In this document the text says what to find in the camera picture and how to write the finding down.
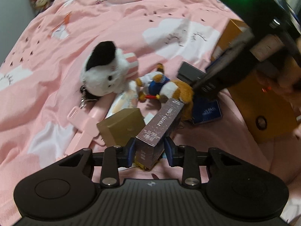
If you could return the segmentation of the purple photo card box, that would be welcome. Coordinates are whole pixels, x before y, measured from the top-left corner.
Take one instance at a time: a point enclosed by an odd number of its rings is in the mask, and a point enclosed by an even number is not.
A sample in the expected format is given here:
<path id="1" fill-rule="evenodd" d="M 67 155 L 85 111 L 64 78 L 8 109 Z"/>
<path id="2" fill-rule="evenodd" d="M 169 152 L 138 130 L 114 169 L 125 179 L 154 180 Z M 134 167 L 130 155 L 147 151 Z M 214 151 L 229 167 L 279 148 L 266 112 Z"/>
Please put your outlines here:
<path id="1" fill-rule="evenodd" d="M 164 152 L 164 138 L 179 124 L 183 107 L 184 103 L 170 98 L 136 136 L 136 161 L 145 169 L 152 169 Z"/>

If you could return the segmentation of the dark grey small box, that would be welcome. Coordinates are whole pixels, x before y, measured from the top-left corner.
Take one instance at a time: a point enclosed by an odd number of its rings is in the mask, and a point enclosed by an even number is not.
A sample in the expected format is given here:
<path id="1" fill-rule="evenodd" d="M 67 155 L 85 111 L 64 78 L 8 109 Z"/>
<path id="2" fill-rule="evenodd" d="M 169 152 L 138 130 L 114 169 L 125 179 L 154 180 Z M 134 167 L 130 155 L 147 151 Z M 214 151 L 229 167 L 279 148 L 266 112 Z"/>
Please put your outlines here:
<path id="1" fill-rule="evenodd" d="M 198 80 L 202 79 L 205 73 L 193 65 L 183 61 L 178 69 L 177 78 L 190 86 L 193 86 Z"/>

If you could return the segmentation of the gold cardboard box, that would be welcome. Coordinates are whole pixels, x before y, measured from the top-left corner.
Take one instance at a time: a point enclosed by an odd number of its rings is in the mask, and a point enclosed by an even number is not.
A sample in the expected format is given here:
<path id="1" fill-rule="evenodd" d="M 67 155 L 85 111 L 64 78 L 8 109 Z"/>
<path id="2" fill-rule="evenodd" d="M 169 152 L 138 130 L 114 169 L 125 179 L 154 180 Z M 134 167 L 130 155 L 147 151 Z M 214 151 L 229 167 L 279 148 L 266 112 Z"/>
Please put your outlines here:
<path id="1" fill-rule="evenodd" d="M 125 146 L 145 127 L 139 108 L 125 108 L 97 124 L 102 141 L 107 147 Z"/>

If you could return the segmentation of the white illustrated card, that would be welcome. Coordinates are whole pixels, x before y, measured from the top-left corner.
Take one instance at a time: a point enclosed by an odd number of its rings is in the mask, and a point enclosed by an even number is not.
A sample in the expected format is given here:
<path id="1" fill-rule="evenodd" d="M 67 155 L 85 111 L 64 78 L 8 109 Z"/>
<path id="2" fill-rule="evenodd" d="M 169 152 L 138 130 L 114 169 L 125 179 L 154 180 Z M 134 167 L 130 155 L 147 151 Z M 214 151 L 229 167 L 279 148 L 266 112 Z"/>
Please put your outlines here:
<path id="1" fill-rule="evenodd" d="M 138 105 L 138 93 L 136 90 L 127 90 L 120 93 L 111 104 L 106 118 L 116 114 L 117 112 L 127 109 L 136 108 Z"/>

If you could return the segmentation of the blue card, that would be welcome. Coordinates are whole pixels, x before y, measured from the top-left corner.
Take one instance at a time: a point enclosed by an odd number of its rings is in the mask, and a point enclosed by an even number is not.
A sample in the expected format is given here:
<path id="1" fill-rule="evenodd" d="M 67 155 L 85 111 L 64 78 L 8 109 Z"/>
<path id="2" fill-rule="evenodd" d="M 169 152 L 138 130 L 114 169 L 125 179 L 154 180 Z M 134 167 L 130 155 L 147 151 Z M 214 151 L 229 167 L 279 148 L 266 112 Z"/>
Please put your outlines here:
<path id="1" fill-rule="evenodd" d="M 193 99 L 192 124 L 205 124 L 222 119 L 222 112 L 217 99 Z"/>

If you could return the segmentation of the brown blue plush toy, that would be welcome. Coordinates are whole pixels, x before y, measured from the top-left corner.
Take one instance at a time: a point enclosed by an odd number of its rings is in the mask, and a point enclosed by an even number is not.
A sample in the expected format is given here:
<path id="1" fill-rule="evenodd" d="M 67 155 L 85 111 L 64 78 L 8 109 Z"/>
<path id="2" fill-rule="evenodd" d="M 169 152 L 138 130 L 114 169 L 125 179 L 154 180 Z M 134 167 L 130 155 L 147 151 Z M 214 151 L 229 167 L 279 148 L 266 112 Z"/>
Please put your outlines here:
<path id="1" fill-rule="evenodd" d="M 148 97 L 166 103 L 170 98 L 177 99 L 184 104 L 193 100 L 193 90 L 190 85 L 181 80 L 171 80 L 164 74 L 163 64 L 157 64 L 157 69 L 135 80 L 139 92 L 138 99 L 145 102 Z"/>

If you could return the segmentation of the orange cardboard box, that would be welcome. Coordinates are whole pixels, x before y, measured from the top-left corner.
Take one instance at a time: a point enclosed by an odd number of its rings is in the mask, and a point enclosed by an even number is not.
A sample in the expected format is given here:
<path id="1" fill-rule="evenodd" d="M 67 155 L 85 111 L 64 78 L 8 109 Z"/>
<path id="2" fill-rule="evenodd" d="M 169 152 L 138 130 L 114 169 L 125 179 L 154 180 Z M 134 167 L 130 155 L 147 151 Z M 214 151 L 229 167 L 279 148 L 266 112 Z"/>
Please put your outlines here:
<path id="1" fill-rule="evenodd" d="M 297 128 L 299 111 L 272 90 L 263 88 L 255 72 L 228 91 L 257 143 L 288 136 Z"/>

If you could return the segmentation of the pink patterned bedsheet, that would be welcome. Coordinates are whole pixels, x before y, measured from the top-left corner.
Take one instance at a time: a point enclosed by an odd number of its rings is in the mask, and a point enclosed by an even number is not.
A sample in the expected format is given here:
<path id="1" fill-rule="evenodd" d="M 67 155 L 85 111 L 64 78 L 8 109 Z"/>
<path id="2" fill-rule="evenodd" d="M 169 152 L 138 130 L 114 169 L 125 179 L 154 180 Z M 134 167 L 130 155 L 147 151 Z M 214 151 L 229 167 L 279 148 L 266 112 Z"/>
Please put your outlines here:
<path id="1" fill-rule="evenodd" d="M 67 115 L 81 98 L 85 60 L 77 58 L 95 39 L 135 53 L 139 76 L 160 62 L 173 79 L 182 61 L 209 65 L 230 18 L 241 20 L 218 0 L 55 0 L 35 17 L 1 66 L 1 225 L 20 219 L 17 183 L 63 158 L 74 137 Z M 180 124 L 174 142 L 218 147 L 280 177 L 290 191 L 282 218 L 300 218 L 300 139 L 257 144 L 227 90 L 219 103 L 222 119 Z"/>

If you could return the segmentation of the white black plush keychain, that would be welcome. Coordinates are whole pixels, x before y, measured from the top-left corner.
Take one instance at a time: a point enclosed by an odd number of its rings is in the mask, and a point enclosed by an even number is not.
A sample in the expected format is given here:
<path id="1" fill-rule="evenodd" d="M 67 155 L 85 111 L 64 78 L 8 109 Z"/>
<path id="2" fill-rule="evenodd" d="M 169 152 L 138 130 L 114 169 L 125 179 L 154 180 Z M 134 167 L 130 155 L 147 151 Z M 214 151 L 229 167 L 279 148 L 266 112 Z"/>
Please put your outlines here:
<path id="1" fill-rule="evenodd" d="M 99 99 L 123 92 L 128 82 L 138 76 L 137 56 L 117 48 L 112 41 L 102 41 L 92 50 L 81 71 L 81 92 L 87 99 Z"/>

